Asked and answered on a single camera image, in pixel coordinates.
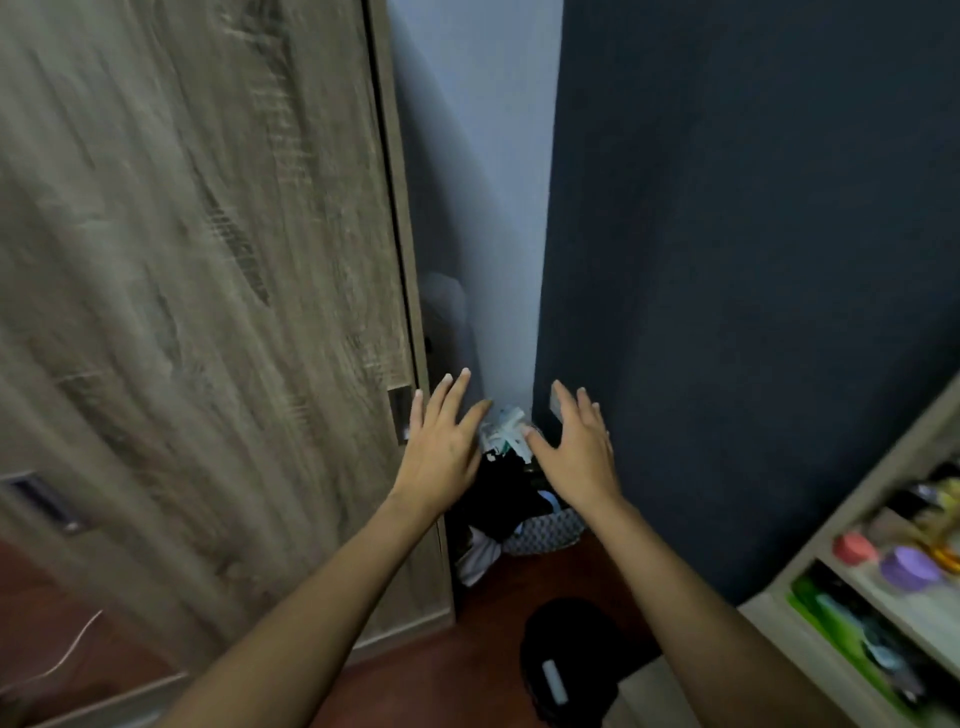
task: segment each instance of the left hand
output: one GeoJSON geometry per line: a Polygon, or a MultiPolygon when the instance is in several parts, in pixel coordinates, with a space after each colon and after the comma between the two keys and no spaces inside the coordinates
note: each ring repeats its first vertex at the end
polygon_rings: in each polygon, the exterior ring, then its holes
{"type": "Polygon", "coordinates": [[[469,369],[464,369],[455,382],[446,375],[425,410],[423,392],[418,389],[414,395],[410,439],[391,496],[425,509],[431,521],[464,494],[480,466],[477,428],[492,402],[477,402],[457,424],[469,381],[469,369]]]}

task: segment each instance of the white tag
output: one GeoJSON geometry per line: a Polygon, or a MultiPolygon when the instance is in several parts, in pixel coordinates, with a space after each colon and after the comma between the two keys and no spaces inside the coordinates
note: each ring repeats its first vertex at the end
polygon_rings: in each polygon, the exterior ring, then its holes
{"type": "Polygon", "coordinates": [[[553,660],[547,660],[543,663],[542,667],[543,677],[546,678],[547,687],[550,688],[550,694],[553,695],[553,702],[557,705],[566,705],[570,702],[570,698],[566,694],[564,681],[560,679],[560,671],[557,670],[557,663],[553,660]]]}

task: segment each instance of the clothes pile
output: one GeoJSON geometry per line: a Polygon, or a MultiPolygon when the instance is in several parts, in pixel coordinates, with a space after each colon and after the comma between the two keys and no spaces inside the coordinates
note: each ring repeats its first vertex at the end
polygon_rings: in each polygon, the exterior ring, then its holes
{"type": "Polygon", "coordinates": [[[583,520],[554,492],[520,428],[529,421],[514,407],[481,425],[484,452],[477,477],[453,506],[448,527],[458,579],[475,584],[507,553],[524,556],[572,546],[586,529],[583,520]]]}

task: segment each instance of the purple lid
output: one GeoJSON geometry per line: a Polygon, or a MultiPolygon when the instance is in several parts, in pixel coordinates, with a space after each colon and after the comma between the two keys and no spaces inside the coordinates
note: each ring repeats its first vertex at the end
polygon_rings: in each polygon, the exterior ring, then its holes
{"type": "Polygon", "coordinates": [[[897,546],[884,556],[880,573],[905,592],[918,592],[943,578],[936,562],[912,546],[897,546]]]}

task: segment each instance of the red floor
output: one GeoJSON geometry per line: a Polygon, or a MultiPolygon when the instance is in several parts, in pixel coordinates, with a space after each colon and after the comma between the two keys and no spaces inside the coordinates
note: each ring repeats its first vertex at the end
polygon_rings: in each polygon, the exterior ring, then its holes
{"type": "MultiPolygon", "coordinates": [[[[55,665],[94,613],[0,542],[0,688],[55,665]]],[[[30,703],[33,725],[173,673],[101,616],[62,668],[13,694],[30,703]]]]}
{"type": "Polygon", "coordinates": [[[630,592],[596,539],[543,556],[503,557],[462,599],[457,624],[340,676],[313,728],[535,728],[519,673],[523,625],[557,596],[581,596],[637,644],[657,648],[630,592]]]}

